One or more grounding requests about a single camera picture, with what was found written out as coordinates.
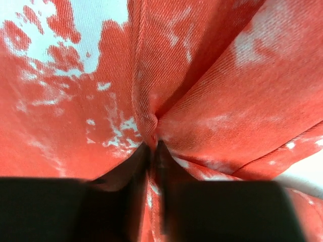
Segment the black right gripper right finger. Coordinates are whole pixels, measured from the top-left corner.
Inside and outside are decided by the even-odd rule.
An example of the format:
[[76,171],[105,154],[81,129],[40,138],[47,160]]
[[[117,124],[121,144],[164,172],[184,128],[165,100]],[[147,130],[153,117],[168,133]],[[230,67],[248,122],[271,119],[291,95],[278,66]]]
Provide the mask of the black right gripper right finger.
[[274,181],[199,181],[154,153],[160,228],[167,241],[305,241],[287,191]]

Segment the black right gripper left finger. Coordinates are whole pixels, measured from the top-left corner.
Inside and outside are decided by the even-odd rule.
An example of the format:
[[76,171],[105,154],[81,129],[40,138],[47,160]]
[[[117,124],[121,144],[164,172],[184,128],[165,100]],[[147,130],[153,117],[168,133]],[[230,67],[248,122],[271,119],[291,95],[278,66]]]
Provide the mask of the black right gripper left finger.
[[150,150],[94,180],[1,178],[1,241],[138,241]]

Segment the red white tie-dye trousers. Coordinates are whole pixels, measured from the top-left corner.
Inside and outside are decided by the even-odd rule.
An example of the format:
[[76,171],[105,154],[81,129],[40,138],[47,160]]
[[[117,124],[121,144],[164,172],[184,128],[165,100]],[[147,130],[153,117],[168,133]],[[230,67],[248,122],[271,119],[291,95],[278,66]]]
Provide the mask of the red white tie-dye trousers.
[[159,140],[199,180],[322,171],[322,1],[1,1],[1,176]]

